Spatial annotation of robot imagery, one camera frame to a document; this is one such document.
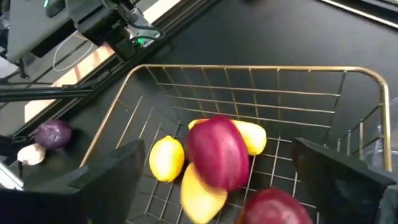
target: purple onion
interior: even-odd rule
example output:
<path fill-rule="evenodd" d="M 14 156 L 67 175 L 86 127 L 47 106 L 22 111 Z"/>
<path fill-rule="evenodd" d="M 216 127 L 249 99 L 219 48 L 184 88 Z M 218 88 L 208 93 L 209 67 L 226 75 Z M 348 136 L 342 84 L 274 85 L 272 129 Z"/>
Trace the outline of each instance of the purple onion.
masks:
<path fill-rule="evenodd" d="M 235 224 L 312 224 L 306 209 L 279 189 L 257 191 L 246 201 Z"/>
<path fill-rule="evenodd" d="M 206 184 L 234 190 L 248 181 L 249 155 L 236 126 L 222 116 L 194 125 L 188 133 L 190 160 Z"/>
<path fill-rule="evenodd" d="M 66 121 L 52 120 L 41 124 L 35 132 L 34 139 L 45 149 L 58 149 L 68 144 L 72 129 Z"/>

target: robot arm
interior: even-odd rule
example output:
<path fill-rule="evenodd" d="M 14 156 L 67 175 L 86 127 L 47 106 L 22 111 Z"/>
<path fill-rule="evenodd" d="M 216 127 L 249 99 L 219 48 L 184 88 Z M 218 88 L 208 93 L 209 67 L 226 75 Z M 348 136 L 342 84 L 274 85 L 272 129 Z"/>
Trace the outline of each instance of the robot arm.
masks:
<path fill-rule="evenodd" d="M 108 44 L 122 60 L 161 39 L 163 32 L 148 23 L 130 0 L 66 0 L 76 29 L 92 43 Z"/>

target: black table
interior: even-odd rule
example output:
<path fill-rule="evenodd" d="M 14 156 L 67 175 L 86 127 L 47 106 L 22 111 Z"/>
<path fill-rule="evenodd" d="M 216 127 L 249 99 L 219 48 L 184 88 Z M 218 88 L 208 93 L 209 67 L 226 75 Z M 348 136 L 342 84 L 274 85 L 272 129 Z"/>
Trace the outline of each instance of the black table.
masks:
<path fill-rule="evenodd" d="M 383 75 L 394 98 L 398 96 L 397 41 L 396 30 L 319 1 L 224 0 L 181 31 L 169 45 L 139 63 L 357 65 Z M 121 80 L 79 113 L 65 118 L 78 130 L 76 137 L 67 149 L 53 152 L 51 160 L 24 169 L 27 185 L 78 167 L 120 85 Z M 374 100 L 361 98 L 374 89 L 359 83 L 351 83 L 350 87 L 347 96 L 359 101 Z M 358 113 L 365 111 L 347 111 L 339 122 L 350 128 Z M 114 149 L 119 135 L 115 129 L 107 130 L 101 136 L 107 144 L 97 145 L 90 159 L 106 156 Z"/>
<path fill-rule="evenodd" d="M 15 63 L 31 51 L 42 57 L 73 30 L 73 22 L 66 9 L 48 18 L 44 0 L 12 1 L 7 58 Z"/>

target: green light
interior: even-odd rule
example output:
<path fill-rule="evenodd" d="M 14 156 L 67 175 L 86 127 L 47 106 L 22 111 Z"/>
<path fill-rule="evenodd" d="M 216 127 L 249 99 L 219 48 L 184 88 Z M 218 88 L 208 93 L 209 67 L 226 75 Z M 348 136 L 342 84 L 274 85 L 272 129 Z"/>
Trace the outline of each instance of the green light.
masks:
<path fill-rule="evenodd" d="M 138 44 L 141 44 L 141 45 L 145 44 L 144 38 L 137 39 L 137 42 L 138 42 Z"/>

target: wooden surface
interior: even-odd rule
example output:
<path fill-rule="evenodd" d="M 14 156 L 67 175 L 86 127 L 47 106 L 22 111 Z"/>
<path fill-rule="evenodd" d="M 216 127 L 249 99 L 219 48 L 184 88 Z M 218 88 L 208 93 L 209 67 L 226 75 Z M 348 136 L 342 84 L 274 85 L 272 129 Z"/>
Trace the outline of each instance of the wooden surface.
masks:
<path fill-rule="evenodd" d="M 181 0 L 159 0 L 144 12 L 144 17 L 148 22 L 153 23 L 179 1 Z M 80 79 L 103 63 L 113 53 L 113 50 L 106 45 L 99 47 L 92 54 L 83 59 L 78 65 L 54 82 L 52 86 L 76 84 Z M 25 105 L 25 122 L 33 118 L 53 101 L 54 100 L 35 100 L 27 103 Z"/>

